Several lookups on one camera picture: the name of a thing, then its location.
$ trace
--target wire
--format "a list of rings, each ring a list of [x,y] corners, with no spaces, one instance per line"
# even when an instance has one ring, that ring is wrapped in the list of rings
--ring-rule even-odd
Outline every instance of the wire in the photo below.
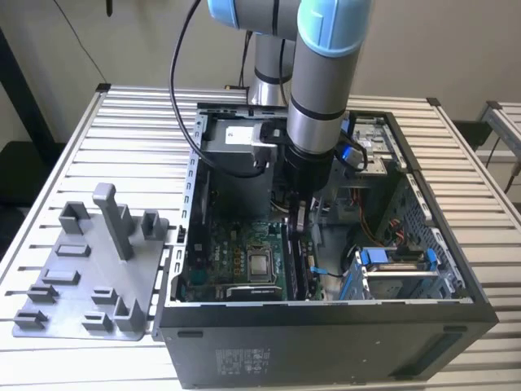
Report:
[[[283,39],[280,44],[280,55],[278,55],[278,85],[280,86],[280,94],[282,95],[282,102],[287,106],[286,94],[284,94],[284,83],[282,82],[282,60],[284,59],[284,46],[286,40]]]
[[[194,15],[195,10],[197,9],[197,6],[199,5],[200,2],[201,2],[201,0],[194,0],[194,2],[192,3],[190,10],[188,11],[188,14],[186,15],[186,19],[182,26],[181,33],[179,34],[179,38],[177,40],[175,49],[173,50],[172,65],[170,66],[169,93],[170,93],[170,100],[172,101],[173,110],[176,113],[177,123],[179,124],[179,128],[181,129],[181,132],[182,132],[183,136],[185,136],[185,139],[188,142],[188,144],[190,145],[190,147],[192,148],[192,150],[194,150],[194,152],[201,158],[201,160],[204,163],[206,163],[209,167],[211,167],[212,169],[215,169],[216,171],[219,171],[223,174],[230,175],[230,176],[236,177],[236,178],[255,178],[255,177],[258,177],[259,175],[262,175],[265,172],[265,167],[261,167],[260,169],[258,169],[255,172],[252,172],[252,173],[238,173],[236,171],[233,171],[231,169],[218,165],[215,161],[213,161],[212,159],[210,159],[209,157],[204,155],[203,152],[200,150],[200,148],[195,143],[195,141],[192,139],[190,134],[188,133],[185,123],[182,119],[181,113],[179,112],[179,107],[177,106],[176,96],[173,93],[173,91],[174,91],[173,81],[174,81],[174,74],[175,74],[175,69],[176,69],[176,64],[177,64],[177,58],[179,57],[179,51],[181,49],[182,40],[185,37],[186,29],[188,28],[188,24],[190,24],[190,20],[192,19],[192,16]]]
[[[283,208],[282,206],[280,206],[279,204],[277,204],[275,201],[271,200],[271,205],[276,208],[278,211],[282,212],[282,213],[289,213],[289,209],[286,209],[286,208]]]
[[[343,277],[345,277],[347,275],[348,272],[342,274],[342,275],[336,275],[335,273],[331,273],[329,271],[327,271],[326,269],[321,269],[319,267],[315,267],[315,266],[311,266],[309,268],[309,270],[312,272],[312,273],[317,273],[318,275],[329,275],[331,277],[335,277],[336,279],[342,279]]]
[[[360,191],[358,189],[355,189],[355,191],[357,191],[358,206],[360,207],[359,218],[360,218],[361,229],[364,231],[364,233],[366,234],[366,236],[369,238],[369,240],[371,242],[373,242],[374,244],[376,244],[379,247],[384,247],[383,244],[380,243],[380,241],[378,239],[376,239],[376,236],[374,236],[373,233],[371,232],[371,229],[369,228],[369,225],[367,224],[366,217],[364,216],[364,207],[361,202]]]
[[[99,66],[96,64],[96,62],[94,61],[94,59],[90,56],[89,52],[87,51],[87,49],[83,46],[83,44],[81,43],[81,39],[80,37],[78,37],[78,34],[76,32],[76,30],[74,29],[74,27],[72,26],[72,23],[71,21],[68,19],[67,15],[65,15],[65,12],[63,12],[63,9],[62,7],[58,4],[58,1],[57,0],[52,0],[53,3],[58,7],[59,11],[61,12],[61,14],[63,15],[65,21],[67,22],[68,24],[68,27],[71,28],[72,30],[72,33],[74,34],[74,36],[76,37],[78,43],[80,44],[80,47],[81,49],[83,49],[83,51],[85,52],[85,54],[87,55],[87,57],[89,57],[90,59],[90,62],[96,67],[96,69],[98,70],[98,73],[99,73],[99,76],[101,76],[101,78],[103,79],[103,81],[107,82],[107,79],[105,78],[105,76],[103,75],[103,73],[101,72],[101,69],[99,69]]]
[[[488,165],[490,164],[490,160],[492,159],[492,155],[494,154],[494,151],[496,151],[496,147],[499,144],[499,140],[501,140],[501,138],[497,137],[496,143],[492,147],[492,150],[490,151],[490,155],[488,155],[487,164],[485,165],[485,168],[488,168]]]
[[[514,178],[515,178],[515,176],[512,175],[510,177],[510,179],[508,180],[508,183],[506,184],[506,187],[505,187],[505,194],[508,193],[508,190],[510,190],[510,188],[512,187],[512,183],[514,182]]]
[[[247,50],[250,47],[250,40],[252,39],[252,31],[247,31],[244,35],[244,46],[243,46],[243,61],[241,63],[241,73],[239,74],[239,87],[244,88],[244,65],[246,64]]]

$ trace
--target black pole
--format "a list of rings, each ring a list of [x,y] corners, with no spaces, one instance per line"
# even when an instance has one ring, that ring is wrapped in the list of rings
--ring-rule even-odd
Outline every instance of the black pole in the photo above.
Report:
[[[112,0],[107,0],[107,16],[110,18],[112,16]]]
[[[38,155],[45,165],[52,167],[58,158],[58,149],[1,28],[0,58],[0,81],[3,88],[33,140]]]

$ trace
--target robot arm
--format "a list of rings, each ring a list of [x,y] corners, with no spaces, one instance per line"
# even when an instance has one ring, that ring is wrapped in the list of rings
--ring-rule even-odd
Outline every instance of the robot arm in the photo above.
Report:
[[[371,3],[208,0],[210,13],[224,24],[296,40],[285,162],[294,231],[306,226],[313,193],[329,178]]]

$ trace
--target metal frame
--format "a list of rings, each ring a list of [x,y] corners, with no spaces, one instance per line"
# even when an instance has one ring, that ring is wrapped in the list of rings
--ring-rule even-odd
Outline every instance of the metal frame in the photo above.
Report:
[[[193,124],[198,101],[246,101],[243,91],[177,93],[187,126]],[[358,384],[349,389],[519,389],[519,216],[498,196],[497,185],[484,176],[483,166],[467,157],[475,156],[463,147],[466,144],[459,141],[451,122],[425,99],[353,96],[349,107],[393,112],[451,231],[500,319],[484,339],[476,341],[428,382]],[[434,138],[446,147],[430,147],[429,142]],[[181,141],[167,90],[113,86],[107,93],[94,96],[13,245],[0,262],[0,384],[39,384],[33,386],[35,389],[45,388],[43,384],[48,384],[49,389],[70,389],[77,382],[98,389],[125,385],[179,387],[164,344],[154,342],[148,333],[136,343],[20,339],[11,335],[10,319],[25,301],[25,296],[17,292],[24,292],[34,282],[39,273],[35,268],[43,265],[50,251],[47,245],[54,243],[58,213],[53,208],[67,198],[81,197],[100,176],[110,177],[119,192],[127,192],[125,202],[128,201],[130,208],[159,205],[161,215],[178,226],[178,205],[182,202],[179,191],[184,178],[179,182],[175,168],[181,161],[186,162],[186,155],[175,156]],[[170,243],[175,238],[176,231],[170,227]],[[170,251],[164,251],[161,265],[165,269],[170,255]],[[163,277],[160,271],[157,289]],[[159,301],[159,295],[155,294],[149,319],[155,316]],[[70,366],[70,362],[87,362],[89,370],[85,365]],[[57,367],[67,370],[57,371]],[[345,386],[329,384],[303,389],[340,390]]]
[[[521,104],[487,102],[480,114],[508,148],[521,160]]]

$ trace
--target black cable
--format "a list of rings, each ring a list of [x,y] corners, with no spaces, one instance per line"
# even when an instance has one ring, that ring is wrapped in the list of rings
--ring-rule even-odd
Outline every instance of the black cable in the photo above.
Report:
[[[80,37],[78,37],[78,34],[76,32],[76,30],[74,29],[74,27],[72,26],[71,24],[71,21],[68,19],[67,15],[65,15],[65,12],[63,12],[63,9],[62,7],[58,4],[57,0],[52,0],[54,2],[54,4],[56,4],[56,6],[58,7],[59,11],[61,12],[61,14],[63,15],[63,17],[65,18],[65,21],[67,22],[68,26],[71,28],[72,30],[72,33],[74,34],[74,36],[76,37],[78,43],[80,44],[80,47],[81,49],[83,49],[83,51],[85,52],[85,54],[87,55],[87,57],[89,57],[90,59],[90,62],[96,67],[96,69],[98,70],[98,73],[99,73],[99,76],[101,76],[101,78],[103,79],[103,81],[107,82],[107,79],[105,78],[105,76],[103,75],[103,73],[101,72],[101,69],[99,69],[99,66],[96,64],[96,62],[94,61],[94,59],[90,56],[89,52],[87,51],[87,49],[83,46],[83,44],[81,43],[81,39]]]
[[[244,65],[246,64],[247,50],[250,47],[250,40],[252,39],[252,31],[247,31],[244,35],[243,59],[241,63],[241,73],[239,74],[239,87],[244,88]]]
[[[182,119],[181,113],[179,112],[179,107],[177,106],[176,96],[173,93],[173,91],[174,91],[173,80],[174,80],[174,74],[175,74],[175,69],[176,69],[176,64],[177,64],[177,58],[179,57],[182,40],[185,37],[185,33],[186,33],[186,29],[188,28],[188,24],[190,24],[190,20],[192,19],[192,16],[194,15],[195,10],[197,9],[197,6],[199,5],[200,2],[201,2],[201,0],[194,0],[194,2],[192,3],[190,10],[188,11],[188,14],[186,15],[186,19],[182,26],[181,33],[179,34],[179,38],[177,40],[175,49],[173,50],[172,65],[170,66],[170,78],[169,78],[169,92],[170,92],[170,100],[172,101],[172,107],[176,114],[177,123],[179,124],[179,128],[181,129],[183,136],[185,136],[185,139],[188,142],[188,144],[190,145],[190,147],[194,150],[194,152],[201,158],[201,160],[204,163],[206,163],[212,169],[215,169],[216,171],[220,171],[221,173],[230,175],[232,177],[255,178],[255,177],[258,177],[259,175],[262,175],[265,172],[265,167],[262,167],[252,173],[238,173],[231,169],[227,169],[226,167],[222,167],[222,166],[218,165],[215,161],[213,161],[212,159],[210,159],[209,157],[204,155],[203,152],[197,146],[197,144],[194,142],[194,140],[192,139],[190,134],[188,133],[188,130],[185,127],[185,123]]]
[[[280,44],[280,55],[278,55],[278,84],[280,85],[280,93],[282,95],[282,102],[284,106],[287,106],[286,94],[284,94],[284,83],[282,82],[282,62],[284,59],[284,46],[286,45],[286,40],[283,39]]]
[[[488,164],[490,163],[490,160],[492,159],[492,155],[494,154],[494,151],[496,151],[496,147],[499,144],[499,140],[501,140],[500,137],[497,138],[496,143],[492,147],[492,150],[490,151],[490,155],[488,155],[487,164],[485,165],[485,168],[488,168]]]
[[[510,177],[510,179],[508,180],[508,183],[506,184],[506,187],[505,187],[505,194],[508,193],[508,190],[510,190],[510,188],[512,187],[512,183],[514,182],[514,178],[515,178],[515,176],[512,175]]]
[[[338,149],[338,146],[333,150],[333,154],[335,155],[335,158],[336,160],[338,160],[340,162],[340,164],[345,167],[346,169],[350,169],[356,173],[361,173],[362,171],[366,170],[367,169],[367,166],[369,165],[369,159],[367,157],[367,150],[360,144],[360,143],[357,143],[356,141],[353,141],[353,140],[348,140],[345,142],[345,144],[349,145],[350,147],[353,147],[355,149],[357,149],[358,151],[361,152],[361,155],[363,157],[363,162],[364,162],[364,165],[362,166],[361,169],[357,168],[357,167],[353,167],[351,166],[347,161],[344,160],[344,158],[342,157],[342,154],[340,153],[339,149]],[[341,143],[340,146],[344,149],[345,146],[344,146],[344,143]]]

